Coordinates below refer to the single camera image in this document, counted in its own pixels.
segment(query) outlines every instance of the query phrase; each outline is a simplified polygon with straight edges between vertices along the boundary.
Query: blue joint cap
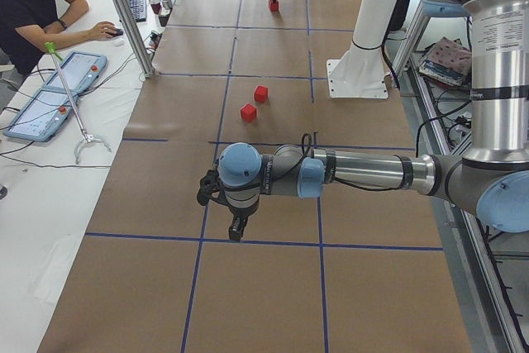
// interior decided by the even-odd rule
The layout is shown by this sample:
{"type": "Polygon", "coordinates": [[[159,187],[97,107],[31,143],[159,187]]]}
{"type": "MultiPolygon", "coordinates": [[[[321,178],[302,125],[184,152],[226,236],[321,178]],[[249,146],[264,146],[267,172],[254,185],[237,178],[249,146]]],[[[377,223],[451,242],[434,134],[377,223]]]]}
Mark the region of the blue joint cap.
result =
{"type": "Polygon", "coordinates": [[[434,2],[422,0],[422,13],[429,17],[453,18],[468,17],[470,14],[457,3],[434,2]]]}
{"type": "Polygon", "coordinates": [[[251,182],[261,170],[261,155],[252,145],[238,142],[222,151],[218,173],[226,186],[238,188],[251,182]]]}
{"type": "Polygon", "coordinates": [[[509,174],[488,187],[479,198],[476,215],[500,231],[529,231],[529,171],[509,174]]]}
{"type": "Polygon", "coordinates": [[[306,157],[303,159],[298,175],[298,196],[300,198],[319,198],[323,189],[325,167],[320,160],[306,157]]]}

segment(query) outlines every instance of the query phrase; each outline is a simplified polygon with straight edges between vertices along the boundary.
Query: printed label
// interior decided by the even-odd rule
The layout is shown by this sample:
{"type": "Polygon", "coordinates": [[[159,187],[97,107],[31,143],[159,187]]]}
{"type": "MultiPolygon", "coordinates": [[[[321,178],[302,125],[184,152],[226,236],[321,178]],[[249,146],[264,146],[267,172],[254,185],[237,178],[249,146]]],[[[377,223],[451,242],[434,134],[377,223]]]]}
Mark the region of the printed label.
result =
{"type": "Polygon", "coordinates": [[[474,20],[472,56],[480,57],[514,50],[527,52],[527,21],[526,10],[474,20]]]}

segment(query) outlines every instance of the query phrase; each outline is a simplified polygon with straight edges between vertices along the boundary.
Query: wristwatch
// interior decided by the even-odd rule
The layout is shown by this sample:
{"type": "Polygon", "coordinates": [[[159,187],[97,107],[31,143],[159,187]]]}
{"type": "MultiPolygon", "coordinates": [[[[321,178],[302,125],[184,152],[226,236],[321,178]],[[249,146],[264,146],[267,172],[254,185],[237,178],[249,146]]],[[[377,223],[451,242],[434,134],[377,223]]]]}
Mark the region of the wristwatch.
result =
{"type": "Polygon", "coordinates": [[[60,18],[57,18],[57,22],[64,28],[66,29],[68,26],[66,25],[66,22],[64,22],[63,20],[61,20],[60,18]]]}

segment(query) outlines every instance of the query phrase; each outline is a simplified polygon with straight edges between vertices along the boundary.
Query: blue and white tablet device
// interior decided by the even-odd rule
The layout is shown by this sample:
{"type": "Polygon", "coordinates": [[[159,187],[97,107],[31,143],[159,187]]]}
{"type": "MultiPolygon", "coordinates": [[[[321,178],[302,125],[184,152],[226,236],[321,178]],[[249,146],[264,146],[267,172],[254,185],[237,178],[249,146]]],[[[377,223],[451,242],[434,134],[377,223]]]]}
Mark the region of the blue and white tablet device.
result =
{"type": "MultiPolygon", "coordinates": [[[[107,65],[104,55],[73,51],[62,61],[66,83],[77,102],[79,95],[90,88],[107,65]]],[[[13,119],[4,136],[44,142],[55,135],[72,107],[59,74],[54,72],[13,119]]]]}

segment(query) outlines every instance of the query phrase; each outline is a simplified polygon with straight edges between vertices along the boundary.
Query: black t-shirt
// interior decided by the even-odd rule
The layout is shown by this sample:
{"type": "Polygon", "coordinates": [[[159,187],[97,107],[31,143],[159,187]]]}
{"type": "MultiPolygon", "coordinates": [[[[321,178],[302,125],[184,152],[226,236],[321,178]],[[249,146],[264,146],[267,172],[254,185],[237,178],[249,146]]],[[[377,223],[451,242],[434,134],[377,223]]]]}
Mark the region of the black t-shirt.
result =
{"type": "Polygon", "coordinates": [[[28,25],[44,28],[54,21],[55,0],[0,0],[0,48],[9,55],[19,74],[29,74],[44,53],[15,29],[28,25]]]}

